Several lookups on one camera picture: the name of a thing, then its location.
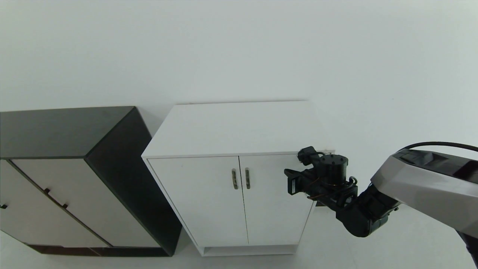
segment wire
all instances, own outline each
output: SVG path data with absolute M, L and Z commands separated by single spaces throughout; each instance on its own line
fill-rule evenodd
M 319 198 L 319 197 L 322 197 L 322 196 L 332 196 L 332 195 L 336 195 L 340 192 L 347 191 L 347 190 L 349 190 L 349 189 L 351 189 L 351 188 L 353 188 L 354 186 L 357 185 L 357 179 L 355 177 L 350 177 L 348 179 L 348 183 L 349 184 L 347 186 L 345 186 L 345 187 L 343 187 L 343 188 L 341 188 L 341 189 L 339 189 L 335 192 L 323 193 L 323 194 L 319 194 L 319 195 L 316 195 L 316 196 L 308 196 L 307 198 L 313 200 L 313 199 L 316 199 L 316 198 Z
M 309 185 L 307 185 L 307 186 L 304 188 L 303 192 L 305 192 L 305 190 L 306 190 L 307 188 L 309 188 L 312 184 L 316 183 L 317 180 L 319 180 L 319 179 L 320 179 L 320 178 L 317 178 L 316 180 L 312 181 L 312 183 L 309 183 Z
M 421 143 L 411 144 L 411 145 L 406 146 L 402 149 L 411 149 L 411 148 L 418 147 L 418 146 L 452 146 L 452 147 L 459 147 L 459 148 L 464 148 L 464 149 L 468 149 L 468 150 L 478 152 L 478 147 L 476 147 L 476 146 L 470 146 L 470 145 L 465 145 L 465 144 L 460 144 L 460 143 L 453 143 L 453 142 L 438 142 L 438 141 L 421 142 Z

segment white wall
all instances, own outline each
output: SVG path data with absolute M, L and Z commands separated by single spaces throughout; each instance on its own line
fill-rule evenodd
M 477 48 L 478 1 L 3 1 L 0 110 L 136 105 L 154 133 L 176 103 L 313 100 L 364 189 L 401 146 L 478 145 Z

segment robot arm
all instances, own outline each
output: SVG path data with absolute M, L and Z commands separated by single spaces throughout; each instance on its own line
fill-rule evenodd
M 391 155 L 360 195 L 357 180 L 346 180 L 346 157 L 304 148 L 297 157 L 314 167 L 302 172 L 285 169 L 288 192 L 305 192 L 317 205 L 329 207 L 358 237 L 370 235 L 401 203 L 407 204 L 456 229 L 478 267 L 478 161 L 411 150 L 413 146 Z

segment drawer handle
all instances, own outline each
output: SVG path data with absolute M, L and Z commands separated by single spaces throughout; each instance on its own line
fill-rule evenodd
M 66 203 L 64 203 L 63 205 L 61 205 L 61 204 L 57 201 L 57 199 L 53 198 L 53 197 L 50 195 L 50 189 L 49 189 L 49 188 L 46 188 L 46 189 L 44 190 L 44 192 L 45 192 L 45 195 L 48 196 L 48 198 L 50 198 L 51 200 L 57 202 L 61 207 L 65 208 L 65 209 L 68 207 L 68 205 L 67 205 Z
M 246 168 L 246 187 L 250 189 L 249 168 Z
M 238 181 L 236 179 L 236 170 L 235 169 L 232 170 L 232 184 L 234 185 L 234 189 L 237 190 L 238 189 Z

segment cabinet top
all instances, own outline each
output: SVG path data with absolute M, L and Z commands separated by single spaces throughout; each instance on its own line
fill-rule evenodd
M 122 106 L 0 112 L 0 157 L 84 157 L 133 109 Z
M 143 158 L 295 154 L 332 151 L 308 101 L 176 105 Z

